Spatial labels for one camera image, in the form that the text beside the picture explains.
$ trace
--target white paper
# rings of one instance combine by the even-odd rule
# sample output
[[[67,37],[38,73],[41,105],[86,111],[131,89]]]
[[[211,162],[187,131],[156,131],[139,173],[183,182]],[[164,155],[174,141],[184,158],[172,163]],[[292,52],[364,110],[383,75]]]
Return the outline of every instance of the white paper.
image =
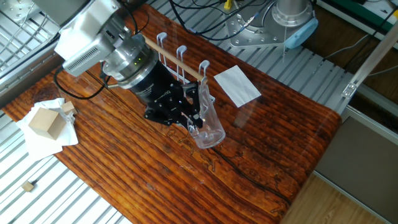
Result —
[[[27,151],[29,153],[29,158],[32,161],[37,161],[57,152],[60,152],[62,151],[62,146],[71,146],[78,144],[76,131],[73,127],[75,118],[73,117],[73,113],[66,115],[62,111],[61,106],[64,103],[64,98],[35,103],[30,112],[22,120],[17,122],[18,127],[24,132]],[[39,110],[39,108],[46,108],[57,111],[67,122],[57,140],[38,136],[30,127],[28,127],[28,124],[30,123],[36,112]]]
[[[237,65],[221,72],[214,78],[237,107],[261,96],[261,93]]]

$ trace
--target wood grain surface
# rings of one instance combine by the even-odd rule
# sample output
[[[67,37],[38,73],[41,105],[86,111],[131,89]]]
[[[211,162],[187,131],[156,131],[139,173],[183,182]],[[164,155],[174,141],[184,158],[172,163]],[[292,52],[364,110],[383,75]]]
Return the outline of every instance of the wood grain surface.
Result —
[[[314,170],[341,119],[334,111],[275,81],[211,43],[187,34],[148,5],[151,40],[168,33],[165,49],[186,45],[192,68],[207,59],[210,93],[226,131],[225,140],[201,150],[183,128],[142,118],[131,92],[104,90],[80,101],[57,89],[48,74],[3,108],[23,118],[35,102],[64,97],[79,111],[79,144],[56,154],[68,168],[133,223],[279,223]],[[139,27],[147,21],[134,13]],[[239,65],[262,96],[236,108],[213,76]],[[101,85],[98,67],[59,82],[74,94]]]
[[[315,174],[304,184],[281,224],[383,224]]]

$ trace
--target white napkin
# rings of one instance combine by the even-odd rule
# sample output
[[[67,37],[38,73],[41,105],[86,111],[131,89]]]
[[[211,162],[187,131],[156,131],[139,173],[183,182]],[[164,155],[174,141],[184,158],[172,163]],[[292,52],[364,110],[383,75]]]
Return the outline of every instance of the white napkin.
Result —
[[[35,103],[30,112],[22,120],[17,122],[18,127],[24,132],[27,151],[29,153],[29,158],[32,161],[38,161],[47,156],[60,152],[62,151],[62,146],[71,146],[78,144],[76,131],[73,127],[75,118],[73,117],[73,113],[66,115],[63,112],[61,105],[63,105],[64,103],[64,98],[57,98],[55,100]],[[57,140],[39,136],[34,133],[34,131],[30,127],[28,127],[28,124],[30,123],[36,112],[39,110],[39,108],[45,108],[59,112],[60,115],[67,122]]]
[[[237,107],[261,96],[261,93],[237,65],[221,72],[214,78]]]

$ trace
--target metal grating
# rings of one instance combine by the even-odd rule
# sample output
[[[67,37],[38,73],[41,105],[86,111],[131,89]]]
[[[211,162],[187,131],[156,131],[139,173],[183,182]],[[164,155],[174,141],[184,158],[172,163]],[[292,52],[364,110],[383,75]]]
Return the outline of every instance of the metal grating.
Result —
[[[131,223],[57,158],[32,162],[22,131],[0,111],[1,223]],[[33,183],[25,192],[21,184]]]
[[[58,25],[42,13],[21,26],[0,12],[0,79],[29,52],[44,46],[58,30]]]
[[[192,1],[176,2],[182,6],[197,7]],[[207,5],[216,1],[197,0],[195,2],[199,5]],[[168,0],[155,0],[150,4],[171,20],[178,22]],[[198,31],[206,30],[224,19],[220,11],[212,8],[196,10],[177,7],[177,11],[187,27]],[[222,25],[207,33],[206,36],[223,38],[228,36],[228,31],[226,26]],[[288,50],[283,57],[283,47],[236,48],[230,44],[230,40],[210,42],[338,113],[342,113],[341,108],[345,108],[348,103],[343,102],[341,93],[353,75],[308,49],[298,47]]]

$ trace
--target transparent cup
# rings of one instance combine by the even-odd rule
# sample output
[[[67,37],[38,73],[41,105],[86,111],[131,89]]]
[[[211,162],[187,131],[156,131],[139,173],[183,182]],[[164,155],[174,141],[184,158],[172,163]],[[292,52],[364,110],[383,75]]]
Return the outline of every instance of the transparent cup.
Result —
[[[206,78],[199,85],[200,118],[203,120],[203,127],[197,128],[188,122],[188,131],[200,149],[207,149],[216,146],[225,138],[225,131],[217,117],[211,100]]]

